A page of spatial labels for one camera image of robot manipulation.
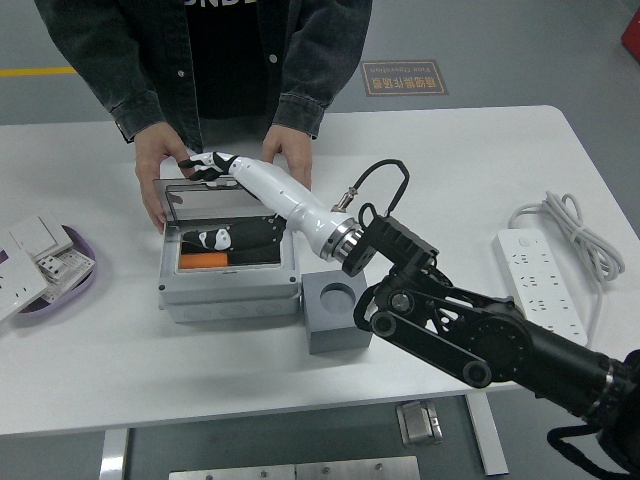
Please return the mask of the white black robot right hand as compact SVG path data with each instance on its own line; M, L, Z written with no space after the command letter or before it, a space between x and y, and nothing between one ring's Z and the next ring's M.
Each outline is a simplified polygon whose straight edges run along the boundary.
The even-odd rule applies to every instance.
M264 206L287 221L287 227L305 235L311 250L321 259L338 257L339 245L355 225L346 213L330 210L314 194L272 163L222 152L197 154L178 163L192 169L191 180L213 181L233 177Z

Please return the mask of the person's left hand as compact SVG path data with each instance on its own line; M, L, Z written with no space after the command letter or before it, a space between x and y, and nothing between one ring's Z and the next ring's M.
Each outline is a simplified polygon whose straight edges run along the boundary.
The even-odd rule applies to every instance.
M272 163L282 155L290 175L308 190L312 186L312 139L302 131L281 125L269 127L262 143L261 159Z

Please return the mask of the person's right hand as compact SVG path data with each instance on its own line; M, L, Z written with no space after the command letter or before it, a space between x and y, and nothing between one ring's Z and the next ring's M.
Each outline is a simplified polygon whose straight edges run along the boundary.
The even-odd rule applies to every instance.
M177 162L187 160L187 149L167 123L153 124L134 137L135 174L139 182L143 206L154 227L164 232L166 216L155 190L154 182L160 178L161 164L168 158Z

